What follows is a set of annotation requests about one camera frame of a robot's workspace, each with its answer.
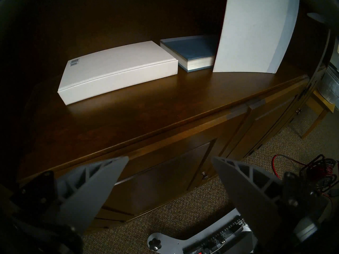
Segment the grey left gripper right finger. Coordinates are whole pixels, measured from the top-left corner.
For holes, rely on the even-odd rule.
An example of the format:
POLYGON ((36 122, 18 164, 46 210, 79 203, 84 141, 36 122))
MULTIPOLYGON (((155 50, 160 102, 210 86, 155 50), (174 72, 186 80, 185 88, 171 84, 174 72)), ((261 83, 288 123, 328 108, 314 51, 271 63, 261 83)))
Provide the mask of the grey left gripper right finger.
POLYGON ((322 198, 303 178, 280 179, 256 165, 213 157, 212 165, 262 246, 298 246, 320 230, 322 198))

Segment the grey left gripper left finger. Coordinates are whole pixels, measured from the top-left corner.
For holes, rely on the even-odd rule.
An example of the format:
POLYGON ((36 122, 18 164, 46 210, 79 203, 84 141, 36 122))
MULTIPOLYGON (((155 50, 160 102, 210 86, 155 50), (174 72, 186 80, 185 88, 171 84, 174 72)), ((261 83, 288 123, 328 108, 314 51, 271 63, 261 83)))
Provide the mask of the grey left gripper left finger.
POLYGON ((128 156, 111 158, 79 166, 58 178, 45 171, 16 192, 16 206, 32 218, 83 233, 128 162, 128 156))

